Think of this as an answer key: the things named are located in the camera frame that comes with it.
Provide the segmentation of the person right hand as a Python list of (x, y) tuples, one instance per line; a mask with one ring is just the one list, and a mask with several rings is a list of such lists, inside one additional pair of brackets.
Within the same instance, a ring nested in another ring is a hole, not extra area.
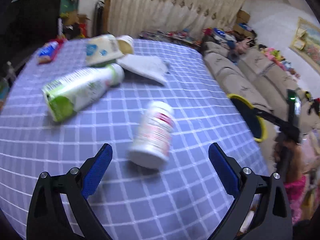
[[(273, 157), (277, 164), (277, 170), (280, 171), (279, 174), (285, 176), (283, 181), (285, 183), (292, 183), (300, 180), (303, 176), (303, 152), (300, 144), (296, 143), (291, 138), (288, 138), (283, 133), (279, 133), (274, 141), (275, 144), (273, 147)], [(284, 156), (281, 154), (284, 148), (287, 148), (289, 154), (289, 166), (286, 172), (284, 172), (283, 169), (278, 168), (279, 164), (284, 158)]]

